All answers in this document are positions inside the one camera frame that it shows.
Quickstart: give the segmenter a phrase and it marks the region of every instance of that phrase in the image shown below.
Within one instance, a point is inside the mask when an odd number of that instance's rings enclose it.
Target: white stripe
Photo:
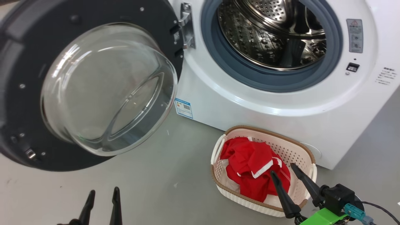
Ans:
[[[280,168],[282,168],[282,160],[280,160],[280,159],[277,158],[277,157],[273,157],[273,159],[278,160],[278,165],[279,165]]]
[[[263,174],[265,171],[267,171],[269,168],[271,168],[271,166],[274,164],[274,161],[271,160],[269,161],[267,164],[265,164],[265,166],[261,167],[261,169],[259,171],[256,172],[256,174],[253,173],[253,171],[251,172],[251,174],[253,175],[254,178],[257,178],[259,176],[261,176],[261,174]]]

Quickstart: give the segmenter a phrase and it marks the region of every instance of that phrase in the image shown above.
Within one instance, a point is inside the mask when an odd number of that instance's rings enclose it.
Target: connector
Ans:
[[[364,211],[351,204],[346,204],[344,206],[344,213],[359,220],[364,225],[371,225],[374,222],[374,219],[365,215]]]

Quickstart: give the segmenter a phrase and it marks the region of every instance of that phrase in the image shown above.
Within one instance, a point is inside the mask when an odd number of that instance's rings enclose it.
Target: green bracket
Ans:
[[[345,218],[347,214],[338,217],[333,212],[327,210],[326,208],[321,209],[316,212],[310,218],[306,219],[301,225],[333,225],[337,221]]]

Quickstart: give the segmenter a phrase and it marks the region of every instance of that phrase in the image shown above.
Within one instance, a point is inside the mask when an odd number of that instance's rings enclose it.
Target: white washing machine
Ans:
[[[0,26],[0,150],[38,169],[83,169],[134,149],[175,106],[222,130],[294,138],[332,169],[399,86],[398,7],[21,1]]]

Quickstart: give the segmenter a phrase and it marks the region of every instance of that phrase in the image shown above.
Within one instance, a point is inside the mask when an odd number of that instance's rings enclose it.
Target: gray floor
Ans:
[[[344,184],[362,200],[400,217],[399,112],[397,91],[335,170],[319,168],[318,184]],[[249,210],[218,192],[209,161],[221,134],[171,113],[134,151],[85,170],[51,173],[0,156],[0,224],[67,223],[79,216],[91,189],[96,190],[91,224],[108,224],[115,186],[121,189],[125,224],[294,224]],[[304,215],[312,210],[309,203]],[[378,225],[395,224],[378,209],[366,210]]]

